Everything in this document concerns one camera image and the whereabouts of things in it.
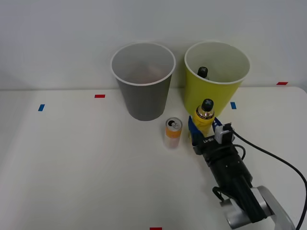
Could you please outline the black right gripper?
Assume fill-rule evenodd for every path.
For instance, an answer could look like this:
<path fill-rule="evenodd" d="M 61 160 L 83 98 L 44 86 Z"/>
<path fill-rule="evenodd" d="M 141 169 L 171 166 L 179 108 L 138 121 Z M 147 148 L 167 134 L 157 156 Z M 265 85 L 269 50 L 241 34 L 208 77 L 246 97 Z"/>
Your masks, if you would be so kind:
<path fill-rule="evenodd" d="M 214 136 L 205 138 L 194 124 L 191 116 L 189 116 L 188 128 L 194 152 L 202 156 L 208 166 L 226 157 L 238 155 L 238 151 L 232 143 L 219 144 Z M 214 118 L 212 128 L 214 133 L 220 133 L 223 130 L 223 124 L 217 117 Z"/>

